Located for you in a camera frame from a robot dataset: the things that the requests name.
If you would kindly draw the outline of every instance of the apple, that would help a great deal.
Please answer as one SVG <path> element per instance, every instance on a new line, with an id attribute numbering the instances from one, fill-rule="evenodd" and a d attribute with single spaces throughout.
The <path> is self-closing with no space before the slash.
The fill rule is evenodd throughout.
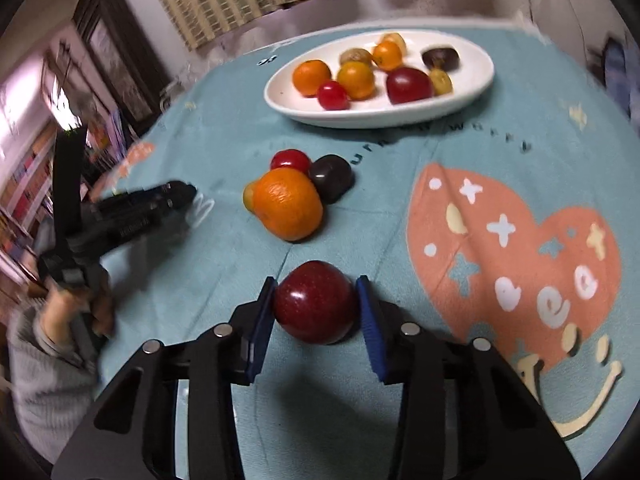
<path id="1" fill-rule="evenodd" d="M 282 150 L 273 155 L 270 169 L 293 168 L 307 174 L 310 166 L 311 159 L 306 156 L 306 153 L 300 150 Z"/>
<path id="2" fill-rule="evenodd" d="M 340 341 L 353 326 L 358 297 L 340 270 L 313 260 L 292 270 L 277 286 L 273 313 L 293 337 L 329 345 Z"/>
<path id="3" fill-rule="evenodd" d="M 422 70 L 401 66 L 386 76 L 386 93 L 392 104 L 409 103 L 433 97 L 433 83 Z"/>

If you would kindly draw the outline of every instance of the metal screw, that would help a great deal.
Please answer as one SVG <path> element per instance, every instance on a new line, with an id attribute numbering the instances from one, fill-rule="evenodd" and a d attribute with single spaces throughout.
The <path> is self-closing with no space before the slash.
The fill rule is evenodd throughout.
<path id="1" fill-rule="evenodd" d="M 161 343 L 157 339 L 150 339 L 142 345 L 142 351 L 145 354 L 155 354 L 161 346 Z"/>
<path id="2" fill-rule="evenodd" d="M 487 352 L 491 349 L 491 343 L 484 337 L 476 337 L 474 339 L 474 348 L 481 352 Z"/>
<path id="3" fill-rule="evenodd" d="M 220 323 L 213 327 L 213 333 L 218 337 L 226 337 L 234 332 L 234 328 L 229 323 Z"/>
<path id="4" fill-rule="evenodd" d="M 418 335 L 420 333 L 420 327 L 415 323 L 404 323 L 400 330 L 404 335 Z"/>

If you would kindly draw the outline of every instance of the person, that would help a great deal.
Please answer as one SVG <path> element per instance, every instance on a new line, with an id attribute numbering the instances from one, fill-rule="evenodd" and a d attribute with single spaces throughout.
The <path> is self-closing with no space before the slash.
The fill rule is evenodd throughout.
<path id="1" fill-rule="evenodd" d="M 70 327 L 92 303 L 98 335 L 114 328 L 109 275 L 102 269 L 100 292 L 65 290 L 47 283 L 46 297 L 28 297 L 14 312 L 8 347 L 15 415 L 22 436 L 54 464 L 94 400 L 97 354 L 84 357 Z"/>

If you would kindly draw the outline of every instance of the small red tomato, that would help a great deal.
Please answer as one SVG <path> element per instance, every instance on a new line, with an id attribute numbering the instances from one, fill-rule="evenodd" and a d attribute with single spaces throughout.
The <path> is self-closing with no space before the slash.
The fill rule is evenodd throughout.
<path id="1" fill-rule="evenodd" d="M 318 102 L 325 110 L 346 110 L 349 108 L 347 91 L 337 81 L 327 81 L 320 85 Z"/>
<path id="2" fill-rule="evenodd" d="M 270 169 L 293 168 L 294 170 L 307 174 L 310 167 L 311 159 L 306 156 L 306 153 L 300 150 L 282 150 L 273 155 Z"/>
<path id="3" fill-rule="evenodd" d="M 386 76 L 386 93 L 392 104 L 433 97 L 433 83 L 422 70 L 401 66 Z"/>

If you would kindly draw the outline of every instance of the gray sweater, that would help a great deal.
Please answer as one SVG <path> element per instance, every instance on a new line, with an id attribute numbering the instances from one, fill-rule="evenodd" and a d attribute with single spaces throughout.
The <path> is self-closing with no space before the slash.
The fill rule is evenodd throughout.
<path id="1" fill-rule="evenodd" d="M 44 300 L 15 312 L 8 343 L 15 413 L 33 449 L 55 463 L 94 400 L 96 363 L 55 345 L 40 327 Z"/>

